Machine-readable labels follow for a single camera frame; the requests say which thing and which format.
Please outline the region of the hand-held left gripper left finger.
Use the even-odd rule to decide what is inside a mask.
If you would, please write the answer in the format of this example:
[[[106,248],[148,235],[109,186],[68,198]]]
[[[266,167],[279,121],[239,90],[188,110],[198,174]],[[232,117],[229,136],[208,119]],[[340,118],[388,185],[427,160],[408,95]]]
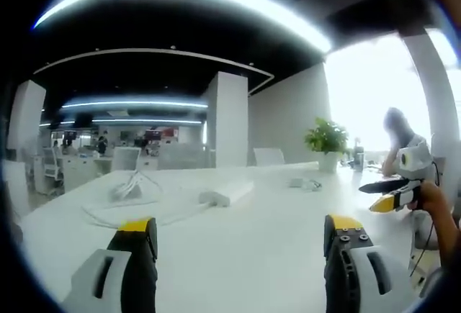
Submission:
[[[127,222],[72,275],[61,306],[66,312],[155,312],[157,259],[156,220]]]

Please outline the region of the person's right hand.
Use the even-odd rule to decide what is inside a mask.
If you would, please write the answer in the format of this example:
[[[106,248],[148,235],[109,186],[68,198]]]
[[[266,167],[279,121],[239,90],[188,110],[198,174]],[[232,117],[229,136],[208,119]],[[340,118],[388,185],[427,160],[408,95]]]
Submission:
[[[420,197],[418,201],[407,205],[411,210],[424,210],[432,219],[449,219],[451,211],[443,191],[431,181],[423,181],[420,185]]]

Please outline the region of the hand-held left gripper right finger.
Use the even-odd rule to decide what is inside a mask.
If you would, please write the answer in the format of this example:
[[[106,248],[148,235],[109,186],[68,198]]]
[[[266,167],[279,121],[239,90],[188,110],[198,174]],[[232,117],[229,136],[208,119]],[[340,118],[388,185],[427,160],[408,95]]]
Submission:
[[[327,312],[404,312],[418,301],[408,268],[355,219],[325,216],[323,255]]]

